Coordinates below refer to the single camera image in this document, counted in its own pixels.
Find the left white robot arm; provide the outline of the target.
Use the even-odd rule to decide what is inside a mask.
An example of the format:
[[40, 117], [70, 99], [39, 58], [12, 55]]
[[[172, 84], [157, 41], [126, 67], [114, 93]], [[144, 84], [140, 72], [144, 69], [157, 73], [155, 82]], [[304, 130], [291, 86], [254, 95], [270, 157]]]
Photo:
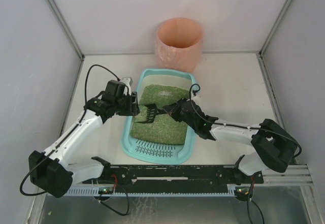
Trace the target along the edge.
[[140, 110], [137, 93], [131, 90], [132, 79], [110, 80], [106, 89], [88, 100], [80, 117], [52, 145], [28, 158], [31, 183], [56, 198], [74, 184], [99, 178], [109, 163], [98, 156], [83, 163], [70, 160], [86, 139], [114, 115], [135, 116]]

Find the black litter scoop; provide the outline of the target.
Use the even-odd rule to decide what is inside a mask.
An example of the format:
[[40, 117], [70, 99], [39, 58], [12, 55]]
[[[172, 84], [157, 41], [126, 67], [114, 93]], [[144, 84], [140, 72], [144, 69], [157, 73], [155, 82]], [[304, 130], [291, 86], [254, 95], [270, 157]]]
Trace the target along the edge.
[[139, 109], [140, 113], [134, 117], [135, 123], [153, 123], [156, 116], [167, 114], [164, 109], [159, 109], [156, 104], [141, 105]]

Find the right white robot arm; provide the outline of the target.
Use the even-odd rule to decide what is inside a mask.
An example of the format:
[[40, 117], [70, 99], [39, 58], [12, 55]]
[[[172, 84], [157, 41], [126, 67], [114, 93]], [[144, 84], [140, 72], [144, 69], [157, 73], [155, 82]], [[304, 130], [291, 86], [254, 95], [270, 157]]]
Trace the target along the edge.
[[254, 148], [253, 153], [240, 156], [232, 168], [237, 185], [252, 181], [255, 174], [266, 169], [284, 173], [291, 160], [302, 152], [299, 143], [271, 119], [254, 125], [227, 123], [206, 115], [193, 100], [185, 98], [162, 109], [175, 121], [186, 123], [204, 140], [226, 140]]

